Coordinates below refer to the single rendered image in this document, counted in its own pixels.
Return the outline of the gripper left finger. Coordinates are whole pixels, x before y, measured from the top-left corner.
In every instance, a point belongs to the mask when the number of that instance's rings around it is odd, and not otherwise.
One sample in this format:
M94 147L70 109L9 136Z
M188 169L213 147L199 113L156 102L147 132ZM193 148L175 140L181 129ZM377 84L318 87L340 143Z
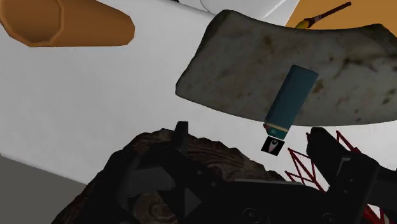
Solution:
M169 142L155 143L136 157L118 190L118 203L131 211L139 196L158 193L180 224L217 224L218 177L187 157L188 122L179 121Z

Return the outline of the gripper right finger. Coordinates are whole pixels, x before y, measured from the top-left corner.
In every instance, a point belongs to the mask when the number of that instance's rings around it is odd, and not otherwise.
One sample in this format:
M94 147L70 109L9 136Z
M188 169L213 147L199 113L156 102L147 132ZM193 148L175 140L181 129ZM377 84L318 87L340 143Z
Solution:
M325 220L331 224L359 224L365 207L379 207L397 224L397 170L345 149L322 127L311 128L307 155L330 185Z

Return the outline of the dark brown wooden bowl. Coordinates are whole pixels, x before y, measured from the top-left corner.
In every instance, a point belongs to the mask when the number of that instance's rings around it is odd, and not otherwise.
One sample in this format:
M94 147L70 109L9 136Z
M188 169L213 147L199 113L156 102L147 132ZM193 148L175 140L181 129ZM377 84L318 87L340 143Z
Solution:
M144 155L150 145L168 141L173 131L161 129L142 133L133 138L123 149L114 152L103 170L98 172L84 190L75 197L51 222L51 224L111 224L106 220L111 210L100 205L106 196L113 194L114 186L126 173L127 163L134 156ZM228 148L219 141L188 136L188 157L204 164L216 175L231 181L237 178L282 181L275 171L267 171L263 165L250 160L237 148ZM176 216L157 193L149 193L137 200L132 216L142 224L179 224Z

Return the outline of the black square card pale figure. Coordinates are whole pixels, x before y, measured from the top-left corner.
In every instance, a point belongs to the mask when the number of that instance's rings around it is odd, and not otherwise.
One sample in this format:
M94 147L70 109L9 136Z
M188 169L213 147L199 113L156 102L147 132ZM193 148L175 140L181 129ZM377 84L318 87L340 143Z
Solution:
M283 140L268 136L263 146L261 147L261 151L269 153L274 156L278 156L283 146L284 146Z

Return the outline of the teal box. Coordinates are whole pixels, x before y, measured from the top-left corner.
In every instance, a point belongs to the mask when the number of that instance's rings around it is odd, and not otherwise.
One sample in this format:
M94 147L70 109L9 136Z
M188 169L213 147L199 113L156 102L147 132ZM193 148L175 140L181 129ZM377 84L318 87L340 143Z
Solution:
M291 66L265 117L264 128L269 136L286 137L318 76L314 71Z

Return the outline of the mottled grey cushion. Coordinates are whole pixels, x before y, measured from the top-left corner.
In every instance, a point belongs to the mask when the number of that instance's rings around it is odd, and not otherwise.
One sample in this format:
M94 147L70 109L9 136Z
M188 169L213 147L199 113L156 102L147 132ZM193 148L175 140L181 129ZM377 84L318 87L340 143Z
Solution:
M380 24L304 30L223 10L207 26L175 93L262 122L294 65L318 74L295 125L397 120L397 37Z

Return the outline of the white bed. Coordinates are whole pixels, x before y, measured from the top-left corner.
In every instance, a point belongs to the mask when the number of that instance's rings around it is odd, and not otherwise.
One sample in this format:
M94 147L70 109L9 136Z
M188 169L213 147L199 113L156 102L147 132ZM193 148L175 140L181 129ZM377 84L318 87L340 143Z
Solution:
M123 46L29 47L0 24L0 154L88 183L109 156L143 132L189 123L189 133L237 148L267 169L285 155L261 151L263 122L189 101L176 83L215 15L171 0L98 0L128 15L134 38ZM286 137L306 147L312 126ZM397 167L397 120L340 129L363 153Z

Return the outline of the orange-brown tube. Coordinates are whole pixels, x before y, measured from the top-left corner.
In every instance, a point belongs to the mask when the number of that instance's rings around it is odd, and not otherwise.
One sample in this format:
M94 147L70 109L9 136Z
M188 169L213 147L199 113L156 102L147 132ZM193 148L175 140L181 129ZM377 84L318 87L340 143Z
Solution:
M0 24L29 47L123 46L132 19L98 0L0 0Z

